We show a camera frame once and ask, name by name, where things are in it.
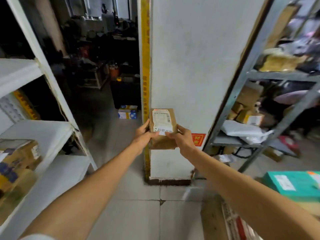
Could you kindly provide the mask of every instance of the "shelf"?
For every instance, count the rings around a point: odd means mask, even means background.
[[[80,182],[90,164],[86,156],[57,156],[41,179],[0,227],[1,239],[18,239],[54,199]]]
[[[213,143],[211,143],[212,146],[231,146],[231,147],[250,147],[250,148],[258,148],[261,146],[261,144],[253,144],[248,145],[243,140],[241,140],[239,137],[235,136],[228,136],[224,132],[220,131],[219,134],[214,139]]]
[[[0,135],[2,139],[33,139],[39,143],[42,162],[35,172],[41,176],[73,133],[66,121],[21,120]]]
[[[274,80],[291,80],[291,81],[304,81],[304,82],[318,82],[320,75],[312,76],[308,73],[301,71],[294,72],[259,72],[251,70],[247,72],[247,79],[260,80],[260,79],[274,79]]]
[[[35,60],[0,58],[0,98],[42,75]]]

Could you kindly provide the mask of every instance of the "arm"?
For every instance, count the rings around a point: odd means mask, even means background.
[[[307,211],[249,176],[198,150],[191,131],[178,125],[174,138],[180,153],[264,240],[320,239],[320,223]]]
[[[39,233],[55,239],[87,239],[124,173],[150,138],[159,134],[145,132],[148,123],[137,129],[131,144],[120,154],[54,200],[21,237]]]

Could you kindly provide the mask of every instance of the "teal box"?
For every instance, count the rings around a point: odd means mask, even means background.
[[[296,202],[320,202],[320,171],[270,171],[262,182]]]

